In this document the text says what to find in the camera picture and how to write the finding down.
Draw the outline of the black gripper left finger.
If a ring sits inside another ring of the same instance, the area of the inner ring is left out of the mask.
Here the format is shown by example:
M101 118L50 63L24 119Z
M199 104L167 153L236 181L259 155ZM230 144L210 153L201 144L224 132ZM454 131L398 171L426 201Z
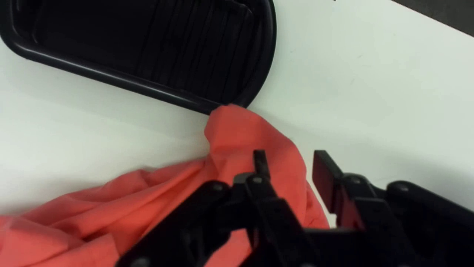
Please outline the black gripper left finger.
M266 155L263 150L253 152L253 167L254 167L254 174L253 174L251 183L254 186L267 184L270 180L270 175L269 175L269 168L266 162Z

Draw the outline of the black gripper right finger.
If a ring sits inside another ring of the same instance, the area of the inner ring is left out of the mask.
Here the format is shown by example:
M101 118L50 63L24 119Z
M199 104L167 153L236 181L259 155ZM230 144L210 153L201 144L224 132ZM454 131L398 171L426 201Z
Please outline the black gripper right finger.
M330 214L343 215L347 196L343 186L343 172L324 150L315 150L312 159L312 183Z

